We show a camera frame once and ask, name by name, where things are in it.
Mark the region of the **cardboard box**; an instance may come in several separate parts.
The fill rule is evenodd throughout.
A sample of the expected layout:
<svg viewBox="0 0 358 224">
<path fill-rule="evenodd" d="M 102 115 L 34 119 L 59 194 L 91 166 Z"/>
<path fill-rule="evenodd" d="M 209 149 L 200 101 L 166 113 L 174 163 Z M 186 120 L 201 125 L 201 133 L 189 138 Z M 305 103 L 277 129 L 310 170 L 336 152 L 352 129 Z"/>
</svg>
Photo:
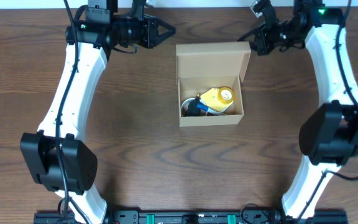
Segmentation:
<svg viewBox="0 0 358 224">
<path fill-rule="evenodd" d="M 238 124 L 244 115 L 241 82 L 247 71 L 251 49 L 248 42 L 178 44 L 177 85 L 180 127 Z M 211 88 L 229 87 L 235 94 L 233 104 L 223 113 L 183 116 L 182 103 L 201 96 Z"/>
</svg>

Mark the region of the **blue and white marker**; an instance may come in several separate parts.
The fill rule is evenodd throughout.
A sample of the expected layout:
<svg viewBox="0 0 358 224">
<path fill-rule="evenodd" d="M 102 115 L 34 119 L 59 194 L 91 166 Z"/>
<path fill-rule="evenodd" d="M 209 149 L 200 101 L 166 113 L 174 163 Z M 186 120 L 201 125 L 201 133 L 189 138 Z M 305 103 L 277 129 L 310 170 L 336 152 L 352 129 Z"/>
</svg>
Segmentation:
<svg viewBox="0 0 358 224">
<path fill-rule="evenodd" d="M 216 110 L 214 110 L 214 109 L 212 109 L 212 108 L 210 108 L 210 107 L 208 107 L 208 106 L 206 106 L 206 105 L 204 105 L 202 103 L 198 103 L 196 105 L 196 107 L 198 109 L 201 109 L 201 110 L 205 111 L 206 113 L 210 113 L 210 114 L 213 114 L 213 115 L 218 115 L 218 116 L 224 116 L 225 115 L 223 112 L 216 111 Z"/>
</svg>

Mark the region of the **white tape roll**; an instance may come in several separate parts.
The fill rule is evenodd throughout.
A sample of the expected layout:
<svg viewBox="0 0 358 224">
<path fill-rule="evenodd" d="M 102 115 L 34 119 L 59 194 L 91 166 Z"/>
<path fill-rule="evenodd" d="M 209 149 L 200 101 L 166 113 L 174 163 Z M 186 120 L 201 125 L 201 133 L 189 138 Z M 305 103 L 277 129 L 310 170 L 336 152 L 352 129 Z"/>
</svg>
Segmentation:
<svg viewBox="0 0 358 224">
<path fill-rule="evenodd" d="M 188 104 L 189 102 L 191 102 L 192 100 L 194 100 L 195 98 L 189 98 L 187 100 L 185 100 L 183 103 L 182 103 L 182 106 L 181 106 L 181 110 L 182 110 L 182 115 L 183 116 L 186 116 L 186 111 L 188 109 Z"/>
</svg>

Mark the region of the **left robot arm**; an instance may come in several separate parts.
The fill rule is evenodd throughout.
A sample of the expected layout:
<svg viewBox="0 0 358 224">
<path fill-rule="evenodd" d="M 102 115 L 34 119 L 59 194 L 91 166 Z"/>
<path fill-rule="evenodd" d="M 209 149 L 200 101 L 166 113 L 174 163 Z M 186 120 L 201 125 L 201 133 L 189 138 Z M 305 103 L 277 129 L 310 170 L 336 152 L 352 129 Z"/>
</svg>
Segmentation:
<svg viewBox="0 0 358 224">
<path fill-rule="evenodd" d="M 89 0 L 69 12 L 66 56 L 60 82 L 35 133 L 24 133 L 21 153 L 36 184 L 60 196 L 56 213 L 35 217 L 36 223 L 114 223 L 108 203 L 94 180 L 98 160 L 85 145 L 88 114 L 98 81 L 111 52 L 135 54 L 151 49 L 176 32 L 174 26 L 144 12 L 134 1 L 118 13 L 116 1 Z"/>
</svg>

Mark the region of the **black teardrop-shaped object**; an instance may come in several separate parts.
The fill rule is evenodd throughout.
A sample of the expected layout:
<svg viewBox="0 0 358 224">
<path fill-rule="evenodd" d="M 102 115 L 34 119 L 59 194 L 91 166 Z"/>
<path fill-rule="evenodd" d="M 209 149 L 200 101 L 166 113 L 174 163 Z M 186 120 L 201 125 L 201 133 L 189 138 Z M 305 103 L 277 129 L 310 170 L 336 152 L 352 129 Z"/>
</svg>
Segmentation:
<svg viewBox="0 0 358 224">
<path fill-rule="evenodd" d="M 194 100 L 189 102 L 186 116 L 200 116 L 201 110 L 197 107 L 200 103 L 200 97 L 196 96 Z"/>
</svg>

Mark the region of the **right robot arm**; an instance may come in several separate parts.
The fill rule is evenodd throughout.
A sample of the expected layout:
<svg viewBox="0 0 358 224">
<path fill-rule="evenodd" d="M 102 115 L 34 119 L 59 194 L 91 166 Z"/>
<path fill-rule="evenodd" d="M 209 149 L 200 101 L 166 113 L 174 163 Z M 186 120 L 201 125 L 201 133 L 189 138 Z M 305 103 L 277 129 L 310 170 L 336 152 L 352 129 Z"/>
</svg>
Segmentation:
<svg viewBox="0 0 358 224">
<path fill-rule="evenodd" d="M 280 208 L 245 206 L 240 216 L 245 223 L 347 223 L 345 211 L 318 210 L 316 204 L 329 180 L 358 155 L 358 86 L 346 47 L 349 10 L 295 1 L 292 19 L 280 21 L 269 0 L 254 1 L 250 8 L 264 18 L 249 32 L 252 50 L 259 55 L 291 47 L 309 52 L 319 106 L 300 129 L 301 163 Z"/>
</svg>

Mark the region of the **yellow sticky note pad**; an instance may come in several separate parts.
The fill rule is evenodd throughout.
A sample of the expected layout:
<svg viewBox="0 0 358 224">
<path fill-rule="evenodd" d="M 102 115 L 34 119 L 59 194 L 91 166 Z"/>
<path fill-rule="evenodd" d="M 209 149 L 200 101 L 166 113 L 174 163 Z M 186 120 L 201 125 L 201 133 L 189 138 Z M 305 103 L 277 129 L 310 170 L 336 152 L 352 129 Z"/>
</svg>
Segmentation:
<svg viewBox="0 0 358 224">
<path fill-rule="evenodd" d="M 206 106 L 216 111 L 224 112 L 233 104 L 233 102 L 229 105 L 224 105 L 218 101 L 217 94 L 220 88 L 211 88 L 207 92 L 203 93 L 200 98 Z"/>
</svg>

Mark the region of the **small yellow tape roll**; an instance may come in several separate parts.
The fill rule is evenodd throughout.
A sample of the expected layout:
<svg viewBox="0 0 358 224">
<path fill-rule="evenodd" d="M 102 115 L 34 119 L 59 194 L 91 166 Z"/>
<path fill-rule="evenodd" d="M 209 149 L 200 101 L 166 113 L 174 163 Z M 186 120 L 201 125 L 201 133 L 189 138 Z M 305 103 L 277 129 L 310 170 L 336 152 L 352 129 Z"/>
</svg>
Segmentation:
<svg viewBox="0 0 358 224">
<path fill-rule="evenodd" d="M 235 99 L 235 94 L 233 90 L 226 86 L 221 87 L 218 90 L 217 96 L 218 96 L 218 101 L 224 105 L 231 104 Z"/>
</svg>

